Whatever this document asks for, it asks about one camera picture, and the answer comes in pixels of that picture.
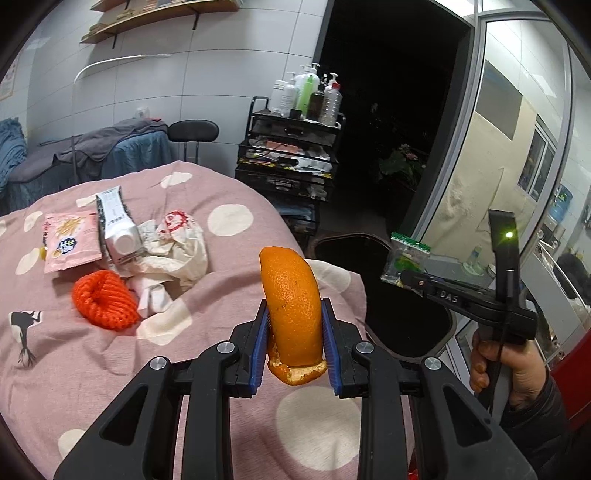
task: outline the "potted plant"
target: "potted plant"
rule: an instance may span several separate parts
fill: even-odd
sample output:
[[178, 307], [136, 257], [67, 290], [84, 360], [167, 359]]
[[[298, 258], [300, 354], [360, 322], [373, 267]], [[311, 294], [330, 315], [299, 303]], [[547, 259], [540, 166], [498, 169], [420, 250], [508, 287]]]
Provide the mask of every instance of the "potted plant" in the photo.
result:
[[379, 158], [374, 168], [374, 182], [378, 184], [380, 210], [386, 217], [388, 232], [398, 230], [413, 199], [425, 164], [413, 149], [400, 145], [388, 158]]

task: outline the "brown bottle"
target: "brown bottle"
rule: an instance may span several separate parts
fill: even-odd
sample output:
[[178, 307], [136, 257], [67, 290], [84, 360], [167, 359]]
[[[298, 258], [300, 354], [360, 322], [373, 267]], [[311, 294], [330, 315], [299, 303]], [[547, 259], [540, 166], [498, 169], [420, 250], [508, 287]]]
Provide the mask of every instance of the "brown bottle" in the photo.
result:
[[310, 103], [308, 105], [308, 113], [306, 118], [317, 122], [322, 113], [322, 104], [324, 103], [324, 85], [321, 83], [318, 85], [318, 91], [310, 95]]

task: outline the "human hand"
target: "human hand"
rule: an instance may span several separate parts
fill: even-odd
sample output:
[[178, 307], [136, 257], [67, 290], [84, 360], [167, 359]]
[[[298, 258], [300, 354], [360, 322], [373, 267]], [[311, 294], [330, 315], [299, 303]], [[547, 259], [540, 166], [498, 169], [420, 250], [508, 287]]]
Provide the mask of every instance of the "human hand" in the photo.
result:
[[[470, 387], [480, 393], [490, 384], [486, 373], [488, 361], [496, 361], [499, 343], [481, 341], [478, 330], [472, 338], [472, 367], [470, 369]], [[546, 368], [533, 341], [524, 345], [506, 343], [501, 353], [501, 363], [513, 370], [513, 386], [509, 394], [509, 404], [517, 409], [531, 405], [544, 388]]]

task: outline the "pink snack bag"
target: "pink snack bag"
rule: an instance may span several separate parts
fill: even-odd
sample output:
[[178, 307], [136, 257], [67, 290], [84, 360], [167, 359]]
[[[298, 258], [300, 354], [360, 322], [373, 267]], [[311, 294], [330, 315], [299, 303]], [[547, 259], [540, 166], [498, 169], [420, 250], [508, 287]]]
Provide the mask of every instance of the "pink snack bag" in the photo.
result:
[[43, 234], [47, 246], [45, 273], [103, 258], [96, 212], [48, 213]]

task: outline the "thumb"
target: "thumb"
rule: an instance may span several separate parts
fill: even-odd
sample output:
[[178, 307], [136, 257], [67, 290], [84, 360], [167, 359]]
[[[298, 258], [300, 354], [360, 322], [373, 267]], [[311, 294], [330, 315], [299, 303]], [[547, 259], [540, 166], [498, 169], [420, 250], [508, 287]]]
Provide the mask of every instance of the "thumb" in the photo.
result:
[[[499, 342], [484, 341], [478, 344], [478, 351], [487, 360], [496, 361], [499, 355]], [[501, 352], [501, 363], [513, 370], [525, 368], [527, 359], [524, 356], [524, 347], [506, 343]]]

